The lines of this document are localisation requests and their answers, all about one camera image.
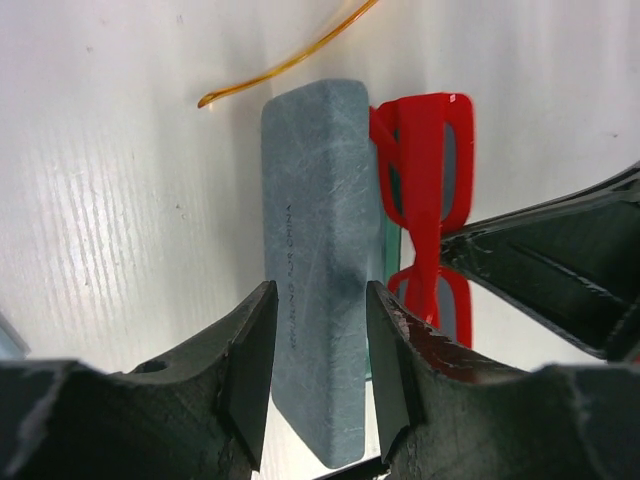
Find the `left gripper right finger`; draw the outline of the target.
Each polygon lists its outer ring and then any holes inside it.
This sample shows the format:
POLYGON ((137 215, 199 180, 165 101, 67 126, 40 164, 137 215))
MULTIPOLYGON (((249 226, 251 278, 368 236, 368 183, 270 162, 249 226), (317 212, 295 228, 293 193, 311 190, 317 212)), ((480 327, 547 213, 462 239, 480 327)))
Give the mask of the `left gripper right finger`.
POLYGON ((487 358, 367 286, 381 457, 395 479, 635 479, 639 369, 487 358))

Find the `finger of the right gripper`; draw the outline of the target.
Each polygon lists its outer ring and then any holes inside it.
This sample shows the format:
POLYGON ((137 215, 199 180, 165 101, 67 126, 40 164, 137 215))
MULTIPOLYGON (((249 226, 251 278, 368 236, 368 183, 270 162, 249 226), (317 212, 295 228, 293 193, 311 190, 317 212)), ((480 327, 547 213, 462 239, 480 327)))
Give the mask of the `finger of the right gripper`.
POLYGON ((639 360, 639 166, 441 239, 441 263, 607 362, 639 360))

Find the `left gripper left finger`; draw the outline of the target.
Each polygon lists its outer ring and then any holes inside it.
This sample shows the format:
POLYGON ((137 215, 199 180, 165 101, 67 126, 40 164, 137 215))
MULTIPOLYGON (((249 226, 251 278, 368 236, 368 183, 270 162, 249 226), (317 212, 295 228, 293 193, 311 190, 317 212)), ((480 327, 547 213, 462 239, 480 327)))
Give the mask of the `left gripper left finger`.
POLYGON ((1 365, 5 479, 248 479, 261 465, 278 309, 261 283, 232 312, 128 373, 1 365))

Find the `red sunglasses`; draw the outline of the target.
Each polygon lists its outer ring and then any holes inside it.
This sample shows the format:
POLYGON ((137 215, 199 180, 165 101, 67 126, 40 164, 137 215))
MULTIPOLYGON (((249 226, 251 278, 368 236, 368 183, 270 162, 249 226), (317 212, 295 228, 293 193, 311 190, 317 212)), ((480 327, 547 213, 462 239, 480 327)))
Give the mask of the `red sunglasses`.
POLYGON ((382 204, 406 230, 413 263, 387 287, 419 319, 472 344, 468 280, 440 260, 443 235, 460 230, 472 204, 475 119, 471 98, 440 92, 402 97, 369 110, 382 204))

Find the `light blue cloth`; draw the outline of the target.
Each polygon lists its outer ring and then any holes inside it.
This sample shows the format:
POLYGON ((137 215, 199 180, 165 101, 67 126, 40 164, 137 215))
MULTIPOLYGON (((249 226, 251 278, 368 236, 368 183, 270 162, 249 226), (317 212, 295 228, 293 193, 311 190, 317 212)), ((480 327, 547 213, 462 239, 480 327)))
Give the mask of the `light blue cloth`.
POLYGON ((24 360, 31 352, 7 318, 0 314, 0 356, 2 360, 24 360))

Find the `grey-blue glasses case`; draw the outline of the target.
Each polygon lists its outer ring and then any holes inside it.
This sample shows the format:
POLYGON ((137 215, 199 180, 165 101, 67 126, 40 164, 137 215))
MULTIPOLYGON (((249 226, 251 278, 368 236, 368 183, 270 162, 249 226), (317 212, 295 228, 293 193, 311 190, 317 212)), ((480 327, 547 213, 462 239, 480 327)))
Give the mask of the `grey-blue glasses case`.
POLYGON ((273 402, 340 468, 364 453, 366 286, 380 252, 365 86, 320 80, 270 100, 261 160, 265 274, 279 295, 273 402))

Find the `orange sunglasses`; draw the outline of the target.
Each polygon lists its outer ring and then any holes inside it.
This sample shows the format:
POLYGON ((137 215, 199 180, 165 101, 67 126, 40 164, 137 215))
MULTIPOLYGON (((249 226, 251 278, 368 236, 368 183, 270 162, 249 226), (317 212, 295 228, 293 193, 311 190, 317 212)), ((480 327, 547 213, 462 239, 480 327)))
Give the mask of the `orange sunglasses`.
POLYGON ((218 101, 222 98, 226 98, 226 97, 238 94, 240 92, 246 91, 248 89, 254 88, 260 84, 268 82, 274 79, 275 77, 282 75, 283 73, 291 70, 292 68, 299 65, 300 63, 302 63, 303 61, 311 57, 313 54, 315 54, 316 52, 324 48, 335 38, 337 38, 346 29, 348 29, 357 20, 359 20, 365 13, 371 10, 377 3, 378 3, 378 0, 365 1, 351 15, 349 15, 341 23, 339 23, 333 30, 329 31, 324 36, 320 37, 314 43, 304 47, 302 50, 300 50, 293 56, 289 57, 288 59, 266 70, 264 73, 261 73, 260 75, 250 78, 248 80, 245 80, 233 85, 229 85, 224 88, 213 90, 204 94, 198 100, 197 108, 203 109, 215 101, 218 101))

